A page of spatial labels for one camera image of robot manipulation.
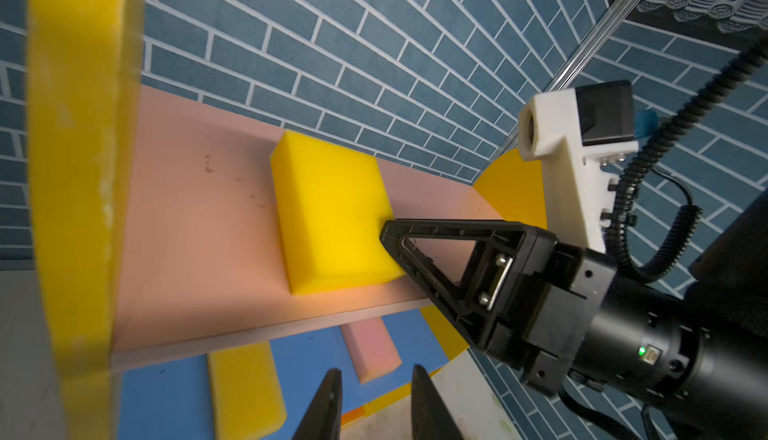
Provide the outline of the textured yellow sponge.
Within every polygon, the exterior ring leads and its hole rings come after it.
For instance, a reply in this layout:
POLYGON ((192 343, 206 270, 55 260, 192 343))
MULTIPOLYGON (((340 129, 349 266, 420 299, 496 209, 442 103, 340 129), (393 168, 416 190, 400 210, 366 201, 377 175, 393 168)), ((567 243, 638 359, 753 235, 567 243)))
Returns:
POLYGON ((270 344, 254 343, 207 355, 217 439, 261 439, 287 419, 270 344))

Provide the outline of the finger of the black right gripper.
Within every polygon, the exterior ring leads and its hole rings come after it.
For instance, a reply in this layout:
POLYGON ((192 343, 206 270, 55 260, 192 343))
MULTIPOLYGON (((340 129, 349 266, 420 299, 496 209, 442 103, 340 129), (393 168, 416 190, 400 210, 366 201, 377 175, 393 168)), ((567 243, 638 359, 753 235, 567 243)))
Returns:
POLYGON ((515 309, 543 270, 543 230, 504 220, 388 220, 385 250, 471 346, 519 342, 515 309))

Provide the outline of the small yellow sponge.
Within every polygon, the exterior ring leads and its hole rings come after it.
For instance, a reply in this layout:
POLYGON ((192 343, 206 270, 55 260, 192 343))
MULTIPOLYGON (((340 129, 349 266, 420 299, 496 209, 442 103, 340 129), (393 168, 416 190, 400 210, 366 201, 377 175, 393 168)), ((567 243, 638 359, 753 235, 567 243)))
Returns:
POLYGON ((288 131, 270 166, 292 294, 378 285, 403 276, 379 239, 394 214, 374 157, 288 131))

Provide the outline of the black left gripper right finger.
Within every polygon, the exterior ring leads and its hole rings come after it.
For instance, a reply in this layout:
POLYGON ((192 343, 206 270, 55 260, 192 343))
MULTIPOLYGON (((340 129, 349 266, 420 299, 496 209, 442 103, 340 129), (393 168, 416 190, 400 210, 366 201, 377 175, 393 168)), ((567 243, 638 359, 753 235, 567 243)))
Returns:
POLYGON ((463 439, 429 373, 418 364, 412 371, 411 430, 414 440, 463 439))

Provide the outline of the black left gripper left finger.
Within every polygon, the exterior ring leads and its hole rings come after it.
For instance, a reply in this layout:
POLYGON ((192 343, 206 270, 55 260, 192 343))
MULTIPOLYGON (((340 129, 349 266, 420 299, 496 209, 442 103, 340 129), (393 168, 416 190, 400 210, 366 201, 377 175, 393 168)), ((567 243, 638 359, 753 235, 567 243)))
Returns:
POLYGON ((342 372, 331 368, 326 372, 292 439, 339 440, 342 403, 342 372))

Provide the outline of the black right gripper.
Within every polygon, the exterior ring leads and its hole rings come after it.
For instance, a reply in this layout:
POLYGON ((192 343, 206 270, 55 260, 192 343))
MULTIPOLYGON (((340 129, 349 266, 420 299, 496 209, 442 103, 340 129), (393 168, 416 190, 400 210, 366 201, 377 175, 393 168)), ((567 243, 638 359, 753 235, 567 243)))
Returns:
POLYGON ((767 435, 767 342, 541 229, 479 244, 479 346, 547 396, 608 386, 722 439, 767 435))

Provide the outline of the pink rectangular sponge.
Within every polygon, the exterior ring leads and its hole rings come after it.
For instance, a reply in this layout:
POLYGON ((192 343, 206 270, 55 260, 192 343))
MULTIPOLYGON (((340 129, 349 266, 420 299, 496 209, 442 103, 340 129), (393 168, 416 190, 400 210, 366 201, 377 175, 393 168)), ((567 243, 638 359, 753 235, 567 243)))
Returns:
POLYGON ((381 317, 347 323, 340 330, 361 384, 386 376, 402 365, 381 317))

